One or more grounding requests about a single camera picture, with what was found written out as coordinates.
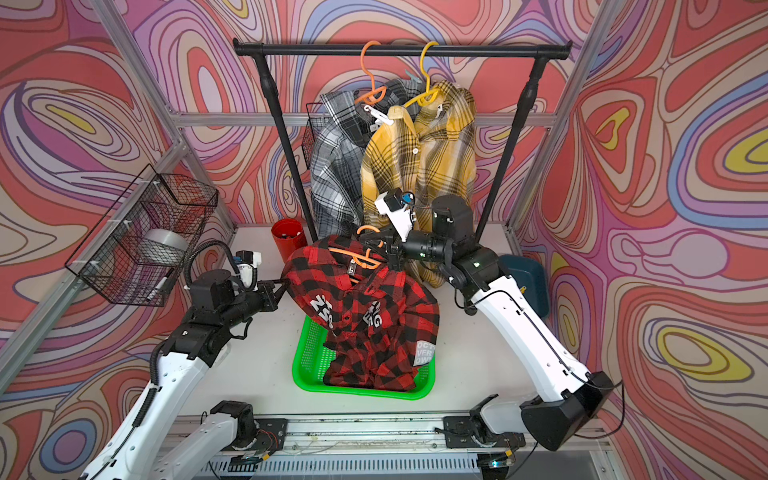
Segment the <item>red black plaid shirt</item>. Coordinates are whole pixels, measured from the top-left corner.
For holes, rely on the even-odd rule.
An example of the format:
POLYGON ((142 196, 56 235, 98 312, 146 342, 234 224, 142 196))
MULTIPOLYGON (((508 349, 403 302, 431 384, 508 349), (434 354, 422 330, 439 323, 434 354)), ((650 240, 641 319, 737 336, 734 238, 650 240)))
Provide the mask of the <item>red black plaid shirt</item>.
POLYGON ((432 293, 385 260, 375 270, 356 269, 350 258, 329 247, 364 254, 368 248, 349 237, 331 235, 295 251, 282 277, 297 306, 327 331, 325 346, 336 352, 323 382, 329 386, 407 392, 419 369, 433 359, 440 311, 432 293))

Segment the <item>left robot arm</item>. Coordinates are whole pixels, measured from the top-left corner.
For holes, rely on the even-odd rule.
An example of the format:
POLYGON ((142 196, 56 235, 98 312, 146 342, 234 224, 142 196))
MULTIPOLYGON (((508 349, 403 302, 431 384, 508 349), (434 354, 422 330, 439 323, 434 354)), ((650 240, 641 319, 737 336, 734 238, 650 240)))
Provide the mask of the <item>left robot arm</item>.
POLYGON ((192 479, 223 449, 247 448, 258 427, 250 404, 221 401, 202 425, 169 453, 163 442, 197 385, 254 315, 274 312, 284 280, 251 280, 217 269, 186 279, 192 300, 181 324, 151 353, 150 380, 84 479, 192 479))

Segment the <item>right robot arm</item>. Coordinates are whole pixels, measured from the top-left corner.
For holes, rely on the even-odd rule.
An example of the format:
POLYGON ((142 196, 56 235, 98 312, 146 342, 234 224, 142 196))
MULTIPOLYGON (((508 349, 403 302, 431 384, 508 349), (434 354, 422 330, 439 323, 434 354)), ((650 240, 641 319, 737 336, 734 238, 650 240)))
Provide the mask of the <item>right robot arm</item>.
POLYGON ((390 224, 361 235, 381 251, 391 267, 408 261, 433 263, 468 315, 483 314, 521 361, 533 382, 528 399, 501 401, 492 394, 468 413, 458 432, 490 448, 506 433, 530 434, 539 446, 559 450, 596 417, 616 384, 603 371, 590 371, 545 325, 517 282, 510 256, 483 246, 467 202, 442 195, 427 208, 429 231, 416 223, 416 198, 396 188, 374 201, 390 224))

